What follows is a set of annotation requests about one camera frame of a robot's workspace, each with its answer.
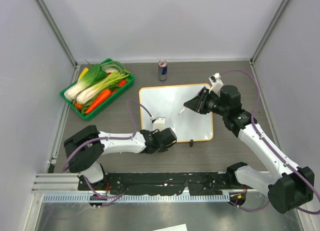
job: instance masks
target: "gray wooden tabletop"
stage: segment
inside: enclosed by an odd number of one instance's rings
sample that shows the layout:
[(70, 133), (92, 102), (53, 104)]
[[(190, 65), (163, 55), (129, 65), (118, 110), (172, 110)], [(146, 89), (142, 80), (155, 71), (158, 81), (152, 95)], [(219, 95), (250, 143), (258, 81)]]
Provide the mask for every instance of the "gray wooden tabletop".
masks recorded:
[[(251, 72), (248, 61), (223, 62), (172, 62), (168, 64), (166, 82), (158, 81), (157, 63), (127, 63), (125, 67), (136, 77), (133, 87), (116, 99), (91, 121), (81, 119), (72, 109), (69, 110), (62, 137), (64, 140), (88, 125), (96, 125), (98, 130), (108, 133), (131, 133), (133, 125), (126, 109), (126, 100), (139, 100), (139, 90), (143, 87), (207, 83), (208, 77), (216, 72), (241, 69)], [(251, 112), (257, 91), (252, 80), (239, 72), (227, 73), (222, 77), (225, 85), (235, 85), (241, 93), (242, 107)], [(133, 116), (140, 124), (140, 109), (132, 105)], [(263, 105), (259, 104), (256, 119), (265, 133), (272, 139), (271, 130)], [(223, 172), (232, 164), (240, 161), (256, 170), (266, 170), (257, 156), (227, 130), (222, 117), (213, 115), (214, 137), (211, 141), (177, 143), (164, 153), (134, 154), (112, 153), (101, 156), (101, 163), (106, 172)], [(56, 161), (55, 173), (62, 172), (66, 154), (61, 144)]]

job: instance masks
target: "white wall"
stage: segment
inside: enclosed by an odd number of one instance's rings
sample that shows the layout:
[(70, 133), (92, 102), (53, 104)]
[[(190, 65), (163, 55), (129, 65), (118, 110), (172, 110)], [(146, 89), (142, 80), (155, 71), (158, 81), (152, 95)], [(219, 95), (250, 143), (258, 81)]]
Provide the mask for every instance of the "white wall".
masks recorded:
[[(256, 67), (284, 152), (315, 173), (320, 191), (320, 0), (293, 0)], [(314, 197), (308, 205), (319, 210)], [(319, 216), (312, 217), (320, 230)]]
[(34, 0), (0, 0), (0, 225), (20, 230), (72, 66)]
[(77, 61), (251, 58), (282, 0), (44, 0)]

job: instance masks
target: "green basket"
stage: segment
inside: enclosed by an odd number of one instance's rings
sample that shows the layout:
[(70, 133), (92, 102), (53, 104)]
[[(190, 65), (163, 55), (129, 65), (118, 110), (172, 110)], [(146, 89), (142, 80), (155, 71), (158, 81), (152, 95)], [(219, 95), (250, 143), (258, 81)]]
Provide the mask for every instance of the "green basket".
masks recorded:
[[(105, 61), (103, 61), (102, 63), (100, 63), (101, 65), (107, 62), (111, 62), (113, 61), (111, 58), (107, 58)], [(66, 87), (64, 90), (62, 90), (60, 92), (60, 96), (68, 103), (68, 105), (84, 120), (90, 121), (92, 120), (97, 114), (99, 114), (105, 107), (107, 107), (109, 104), (111, 104), (114, 100), (116, 100), (120, 95), (122, 95), (125, 91), (127, 91), (130, 87), (132, 87), (134, 85), (134, 81), (135, 81), (135, 77), (130, 74), (127, 79), (129, 79), (129, 82), (127, 82), (123, 87), (118, 88), (118, 90), (111, 95), (109, 98), (107, 98), (102, 104), (100, 104), (96, 109), (94, 109), (91, 113), (87, 114), (87, 115), (83, 115), (81, 114), (81, 112), (79, 110), (76, 109), (75, 106), (73, 106), (73, 104), (66, 99), (65, 97), (65, 91), (67, 89), (69, 89), (70, 87), (72, 87), (73, 85), (75, 85), (77, 82), (74, 82), (73, 84), (71, 84), (70, 86)]]

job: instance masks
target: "carrot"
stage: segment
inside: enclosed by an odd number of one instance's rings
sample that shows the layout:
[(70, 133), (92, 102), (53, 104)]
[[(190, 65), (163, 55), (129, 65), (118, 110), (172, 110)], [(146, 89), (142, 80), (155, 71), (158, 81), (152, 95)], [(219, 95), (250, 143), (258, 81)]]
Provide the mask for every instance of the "carrot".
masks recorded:
[(86, 109), (85, 114), (91, 113), (93, 110), (95, 110), (96, 107), (98, 107), (100, 104), (102, 104), (107, 98), (109, 98), (111, 95), (110, 89), (104, 90), (96, 99), (93, 101), (93, 103)]
[(76, 108), (77, 110), (81, 110), (83, 104), (80, 104), (80, 103), (75, 102), (75, 103), (74, 103), (74, 106), (75, 106), (75, 108)]
[(113, 90), (113, 91), (111, 92), (111, 95), (114, 95), (115, 92), (117, 92), (117, 91), (118, 91), (118, 89)]
[(120, 82), (119, 82), (119, 87), (121, 88), (121, 87), (123, 87), (123, 86), (125, 86), (125, 84), (127, 83), (127, 81), (126, 80), (121, 80)]

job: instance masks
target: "soda can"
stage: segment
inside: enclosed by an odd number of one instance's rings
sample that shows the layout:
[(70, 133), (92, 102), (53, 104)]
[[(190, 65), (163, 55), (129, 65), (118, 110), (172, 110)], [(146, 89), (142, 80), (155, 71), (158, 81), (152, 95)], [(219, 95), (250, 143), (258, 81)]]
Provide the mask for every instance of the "soda can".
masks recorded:
[(165, 60), (158, 62), (158, 79), (163, 82), (167, 80), (168, 63)]

